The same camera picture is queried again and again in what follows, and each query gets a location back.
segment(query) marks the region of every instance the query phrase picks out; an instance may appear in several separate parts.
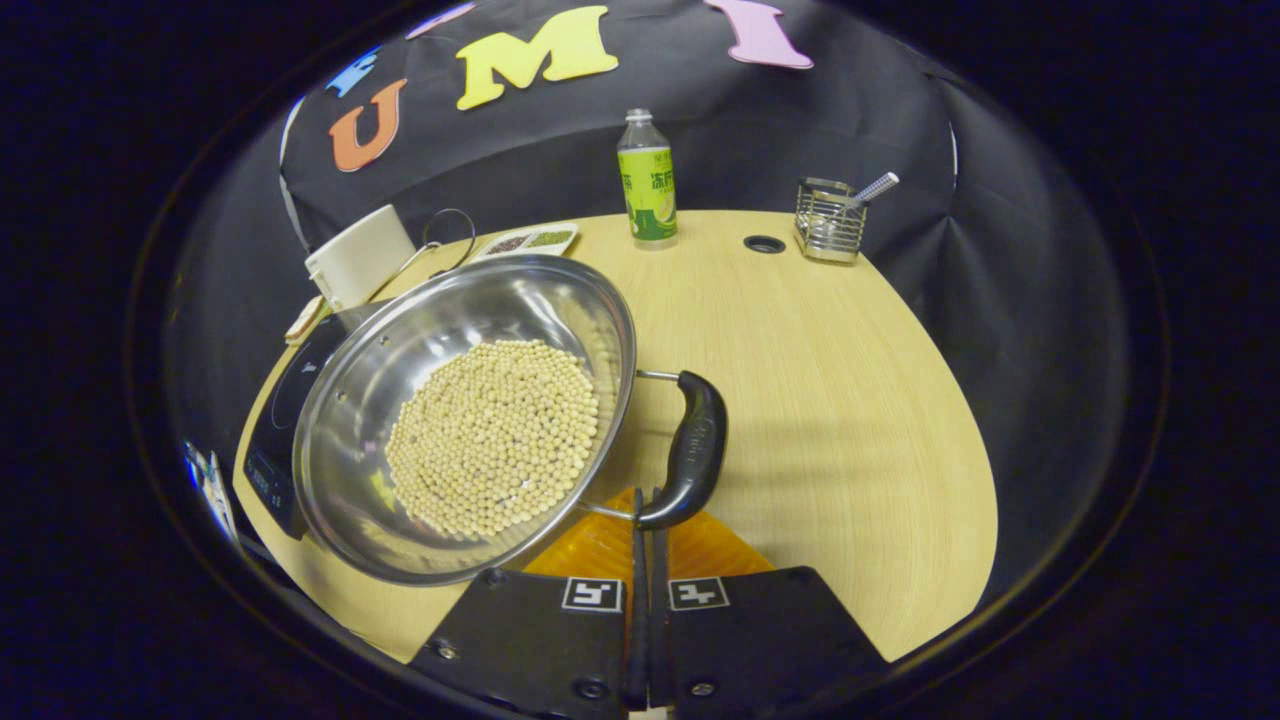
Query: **seasoning tray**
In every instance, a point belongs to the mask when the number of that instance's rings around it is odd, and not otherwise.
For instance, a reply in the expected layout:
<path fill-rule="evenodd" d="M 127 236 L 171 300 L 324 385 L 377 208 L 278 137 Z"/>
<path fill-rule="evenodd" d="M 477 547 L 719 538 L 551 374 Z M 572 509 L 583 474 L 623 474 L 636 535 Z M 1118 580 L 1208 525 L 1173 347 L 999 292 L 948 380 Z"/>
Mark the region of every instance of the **seasoning tray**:
<path fill-rule="evenodd" d="M 468 263 L 512 255 L 563 255 L 576 238 L 577 223 L 553 223 L 511 231 L 486 242 Z"/>

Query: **black handle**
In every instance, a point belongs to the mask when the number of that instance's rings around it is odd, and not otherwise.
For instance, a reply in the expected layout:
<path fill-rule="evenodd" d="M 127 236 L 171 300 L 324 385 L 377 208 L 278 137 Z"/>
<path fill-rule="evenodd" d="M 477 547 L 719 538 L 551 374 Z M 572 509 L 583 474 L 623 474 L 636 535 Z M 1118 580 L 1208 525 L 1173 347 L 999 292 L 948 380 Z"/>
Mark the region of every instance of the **black handle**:
<path fill-rule="evenodd" d="M 724 461 L 724 398 L 712 383 L 687 370 L 680 373 L 676 384 L 685 393 L 685 418 L 671 442 L 667 483 L 636 518 L 641 530 L 671 528 L 698 514 L 710 500 Z"/>

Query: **letter m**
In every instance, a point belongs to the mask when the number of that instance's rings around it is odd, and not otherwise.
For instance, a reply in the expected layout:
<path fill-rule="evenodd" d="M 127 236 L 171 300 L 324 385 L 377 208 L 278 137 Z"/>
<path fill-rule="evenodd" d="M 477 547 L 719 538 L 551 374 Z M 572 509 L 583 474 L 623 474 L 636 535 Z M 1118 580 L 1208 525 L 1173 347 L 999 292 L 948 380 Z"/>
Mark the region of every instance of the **letter m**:
<path fill-rule="evenodd" d="M 608 12 L 604 5 L 564 10 L 548 19 L 529 42 L 498 32 L 458 50 L 457 56 L 467 64 L 467 85 L 458 99 L 458 110 L 502 97 L 503 86 L 494 82 L 494 72 L 516 87 L 529 87 L 548 55 L 552 61 L 543 77 L 549 81 L 604 73 L 618 67 L 618 59 L 605 53 L 600 42 L 600 15 Z"/>

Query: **metal utensil holder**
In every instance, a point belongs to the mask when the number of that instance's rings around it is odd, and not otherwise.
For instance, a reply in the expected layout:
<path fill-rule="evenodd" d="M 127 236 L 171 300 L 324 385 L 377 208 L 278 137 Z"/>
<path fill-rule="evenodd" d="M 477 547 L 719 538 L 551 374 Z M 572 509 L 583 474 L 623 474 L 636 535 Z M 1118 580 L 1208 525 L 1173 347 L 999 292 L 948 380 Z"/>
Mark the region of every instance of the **metal utensil holder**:
<path fill-rule="evenodd" d="M 867 204 L 842 182 L 801 178 L 796 191 L 796 241 L 805 258 L 852 263 L 863 245 Z"/>

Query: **metal bowl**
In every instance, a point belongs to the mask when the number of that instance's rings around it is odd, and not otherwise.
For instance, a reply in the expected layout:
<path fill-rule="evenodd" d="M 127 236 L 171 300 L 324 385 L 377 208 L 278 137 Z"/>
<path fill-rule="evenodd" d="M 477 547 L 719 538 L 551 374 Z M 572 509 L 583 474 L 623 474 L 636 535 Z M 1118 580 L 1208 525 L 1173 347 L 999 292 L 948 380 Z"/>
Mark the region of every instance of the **metal bowl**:
<path fill-rule="evenodd" d="M 431 373 L 483 342 L 540 340 L 585 360 L 600 432 L 573 489 L 495 537 L 436 532 L 392 495 L 384 448 L 401 405 Z M 524 255 L 466 265 L 393 300 L 320 372 L 293 439 L 302 514 L 321 544 L 393 583 L 466 580 L 536 543 L 568 514 L 618 434 L 636 375 L 631 313 L 591 268 Z"/>

